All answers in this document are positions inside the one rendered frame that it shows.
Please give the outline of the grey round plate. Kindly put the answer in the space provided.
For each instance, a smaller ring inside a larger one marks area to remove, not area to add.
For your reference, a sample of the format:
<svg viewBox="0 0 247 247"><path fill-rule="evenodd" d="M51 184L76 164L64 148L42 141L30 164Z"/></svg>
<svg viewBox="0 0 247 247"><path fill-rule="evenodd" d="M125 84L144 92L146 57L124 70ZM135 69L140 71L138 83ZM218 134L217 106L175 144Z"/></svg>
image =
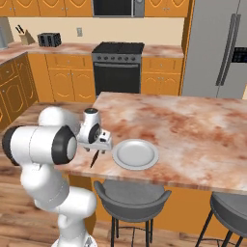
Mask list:
<svg viewBox="0 0 247 247"><path fill-rule="evenodd" d="M127 139L112 149L116 164L132 171L151 168L159 159L158 149L152 143L142 139Z"/></svg>

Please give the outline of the steel microwave oven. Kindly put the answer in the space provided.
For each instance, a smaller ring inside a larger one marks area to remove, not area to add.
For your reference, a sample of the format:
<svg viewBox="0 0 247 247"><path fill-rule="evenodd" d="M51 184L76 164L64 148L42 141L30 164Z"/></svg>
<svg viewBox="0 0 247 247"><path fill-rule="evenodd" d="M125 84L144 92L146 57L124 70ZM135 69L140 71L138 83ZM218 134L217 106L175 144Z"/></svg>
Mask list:
<svg viewBox="0 0 247 247"><path fill-rule="evenodd" d="M145 0L92 0L95 17L143 17Z"/></svg>

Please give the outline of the orange base cupboards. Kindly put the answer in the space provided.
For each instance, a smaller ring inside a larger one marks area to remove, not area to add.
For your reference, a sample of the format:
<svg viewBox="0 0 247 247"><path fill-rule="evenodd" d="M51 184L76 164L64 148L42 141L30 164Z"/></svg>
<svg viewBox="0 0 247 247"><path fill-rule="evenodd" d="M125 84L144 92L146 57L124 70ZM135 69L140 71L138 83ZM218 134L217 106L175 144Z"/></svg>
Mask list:
<svg viewBox="0 0 247 247"><path fill-rule="evenodd" d="M181 58L144 57L141 92L179 94ZM93 103L96 84L88 55L28 54L0 64L0 129L19 117L35 101Z"/></svg>

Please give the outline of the grey bar stool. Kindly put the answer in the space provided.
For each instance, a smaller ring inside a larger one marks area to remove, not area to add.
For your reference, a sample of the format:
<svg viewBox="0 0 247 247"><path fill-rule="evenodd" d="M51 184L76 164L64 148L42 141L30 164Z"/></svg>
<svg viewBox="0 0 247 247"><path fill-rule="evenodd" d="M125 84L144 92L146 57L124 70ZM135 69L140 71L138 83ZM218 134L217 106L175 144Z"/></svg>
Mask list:
<svg viewBox="0 0 247 247"><path fill-rule="evenodd" d="M212 216L215 216L228 229L221 247L227 247L233 233L239 236L234 247L240 247L242 240L247 239L247 195L212 192L210 212L195 247L199 247L204 240L204 234Z"/></svg>
<svg viewBox="0 0 247 247"><path fill-rule="evenodd" d="M94 182L105 210L111 215L111 247L119 237L119 222L146 224L146 247L152 243L153 219L171 195L162 185L106 179Z"/></svg>

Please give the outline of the grey appliance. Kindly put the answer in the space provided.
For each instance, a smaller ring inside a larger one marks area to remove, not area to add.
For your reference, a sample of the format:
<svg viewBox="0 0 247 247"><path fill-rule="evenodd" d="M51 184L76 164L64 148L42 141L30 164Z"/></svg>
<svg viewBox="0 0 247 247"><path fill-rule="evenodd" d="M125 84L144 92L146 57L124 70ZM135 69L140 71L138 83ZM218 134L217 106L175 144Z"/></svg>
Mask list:
<svg viewBox="0 0 247 247"><path fill-rule="evenodd" d="M14 41L10 22L6 17L0 17L0 50L6 49Z"/></svg>

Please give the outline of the black and steel oven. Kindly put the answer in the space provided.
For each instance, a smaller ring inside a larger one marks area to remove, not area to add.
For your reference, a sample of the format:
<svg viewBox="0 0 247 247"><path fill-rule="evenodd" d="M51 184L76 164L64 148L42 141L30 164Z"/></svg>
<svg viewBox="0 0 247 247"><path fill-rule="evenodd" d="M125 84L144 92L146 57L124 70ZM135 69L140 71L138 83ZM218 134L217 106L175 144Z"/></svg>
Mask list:
<svg viewBox="0 0 247 247"><path fill-rule="evenodd" d="M103 41L92 52L96 95L141 92L142 42Z"/></svg>

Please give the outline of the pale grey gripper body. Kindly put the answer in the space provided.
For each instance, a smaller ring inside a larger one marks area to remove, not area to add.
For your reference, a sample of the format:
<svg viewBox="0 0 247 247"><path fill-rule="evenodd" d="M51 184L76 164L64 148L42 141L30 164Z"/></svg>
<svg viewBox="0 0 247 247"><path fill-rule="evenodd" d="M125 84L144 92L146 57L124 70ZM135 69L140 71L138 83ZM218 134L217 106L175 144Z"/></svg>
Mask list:
<svg viewBox="0 0 247 247"><path fill-rule="evenodd" d="M110 151L112 150L113 144L112 141L109 142L100 142L96 141L92 144L85 144L84 148L89 150L100 150L100 151Z"/></svg>

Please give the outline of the black toaster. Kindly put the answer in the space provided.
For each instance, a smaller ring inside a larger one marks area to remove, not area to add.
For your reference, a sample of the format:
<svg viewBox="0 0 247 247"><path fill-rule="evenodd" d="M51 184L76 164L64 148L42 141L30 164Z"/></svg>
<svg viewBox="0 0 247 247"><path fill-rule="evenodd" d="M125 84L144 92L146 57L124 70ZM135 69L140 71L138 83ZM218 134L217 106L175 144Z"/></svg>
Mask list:
<svg viewBox="0 0 247 247"><path fill-rule="evenodd" d="M61 36L59 33L41 33L38 34L39 46L43 47L57 47L61 41Z"/></svg>

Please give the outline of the orange wall cupboards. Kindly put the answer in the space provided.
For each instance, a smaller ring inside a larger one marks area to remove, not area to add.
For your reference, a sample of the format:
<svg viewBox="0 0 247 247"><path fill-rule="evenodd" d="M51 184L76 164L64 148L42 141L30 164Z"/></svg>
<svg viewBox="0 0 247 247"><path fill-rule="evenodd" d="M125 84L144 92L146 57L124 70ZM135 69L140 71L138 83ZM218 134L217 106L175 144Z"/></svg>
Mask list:
<svg viewBox="0 0 247 247"><path fill-rule="evenodd" d="M145 0L143 17L187 17L192 0ZM95 17L92 0L0 0L0 17Z"/></svg>

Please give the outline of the orange kitchen island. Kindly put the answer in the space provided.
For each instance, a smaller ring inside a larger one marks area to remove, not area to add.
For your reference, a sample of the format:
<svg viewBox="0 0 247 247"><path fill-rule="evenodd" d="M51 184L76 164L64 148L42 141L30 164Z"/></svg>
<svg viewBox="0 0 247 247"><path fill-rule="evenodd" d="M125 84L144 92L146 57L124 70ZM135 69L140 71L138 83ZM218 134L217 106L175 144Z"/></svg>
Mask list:
<svg viewBox="0 0 247 247"><path fill-rule="evenodd" d="M162 183L173 194L157 226L199 233L212 191L247 194L247 100L103 93L94 107L114 143L144 139L159 150L145 171L118 166L111 153L78 149L61 171L90 178Z"/></svg>

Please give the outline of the steel fridge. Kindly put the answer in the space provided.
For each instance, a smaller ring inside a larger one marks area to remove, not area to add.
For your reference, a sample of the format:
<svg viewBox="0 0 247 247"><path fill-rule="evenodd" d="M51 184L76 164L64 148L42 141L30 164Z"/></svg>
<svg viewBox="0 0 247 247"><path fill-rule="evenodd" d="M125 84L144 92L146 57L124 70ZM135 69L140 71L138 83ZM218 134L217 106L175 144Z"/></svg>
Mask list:
<svg viewBox="0 0 247 247"><path fill-rule="evenodd" d="M183 96L241 98L247 85L247 0L195 0Z"/></svg>

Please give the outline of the wooden knife block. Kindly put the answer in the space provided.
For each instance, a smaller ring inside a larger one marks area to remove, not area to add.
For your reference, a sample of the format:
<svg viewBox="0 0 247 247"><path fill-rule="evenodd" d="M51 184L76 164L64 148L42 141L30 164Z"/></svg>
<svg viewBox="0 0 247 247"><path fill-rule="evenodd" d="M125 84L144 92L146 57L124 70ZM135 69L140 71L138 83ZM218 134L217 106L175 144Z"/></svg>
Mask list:
<svg viewBox="0 0 247 247"><path fill-rule="evenodd" d="M15 29L18 32L21 39L21 43L23 45L30 45L32 43L35 43L35 40L31 36L31 34L27 30L24 30L20 25L17 25Z"/></svg>

